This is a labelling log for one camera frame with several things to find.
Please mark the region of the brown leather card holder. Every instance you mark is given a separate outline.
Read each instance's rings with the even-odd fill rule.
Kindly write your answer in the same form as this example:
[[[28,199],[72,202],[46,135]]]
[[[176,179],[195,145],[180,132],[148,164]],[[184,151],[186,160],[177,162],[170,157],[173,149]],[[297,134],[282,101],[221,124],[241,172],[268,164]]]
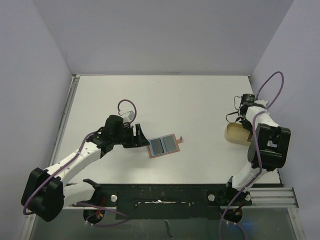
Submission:
[[[179,144],[183,142],[183,137],[176,138],[176,135],[168,134],[148,140],[148,154],[151,159],[174,154],[180,151]]]

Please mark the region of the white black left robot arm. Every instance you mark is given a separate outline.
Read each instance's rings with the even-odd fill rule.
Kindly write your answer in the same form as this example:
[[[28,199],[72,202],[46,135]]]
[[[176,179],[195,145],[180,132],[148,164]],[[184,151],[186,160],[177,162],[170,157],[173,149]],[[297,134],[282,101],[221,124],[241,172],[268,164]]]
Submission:
[[[93,162],[121,145],[125,149],[149,146],[141,125],[131,126],[118,115],[110,115],[105,125],[88,133],[79,148],[58,163],[45,169],[35,168],[29,175],[21,198],[22,213],[35,214],[46,222],[56,218],[65,207],[88,202],[100,203],[100,186],[91,180],[70,181]]]

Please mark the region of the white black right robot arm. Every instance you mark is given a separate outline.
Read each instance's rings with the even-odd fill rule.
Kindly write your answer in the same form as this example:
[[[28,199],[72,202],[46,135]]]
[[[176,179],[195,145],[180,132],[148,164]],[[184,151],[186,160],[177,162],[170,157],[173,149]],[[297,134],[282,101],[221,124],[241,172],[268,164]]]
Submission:
[[[230,179],[231,186],[222,192],[223,200],[230,205],[241,198],[240,191],[249,192],[262,176],[285,165],[291,130],[280,126],[267,111],[268,102],[257,100],[253,94],[243,94],[235,122],[224,130],[228,142],[249,146],[247,163]]]

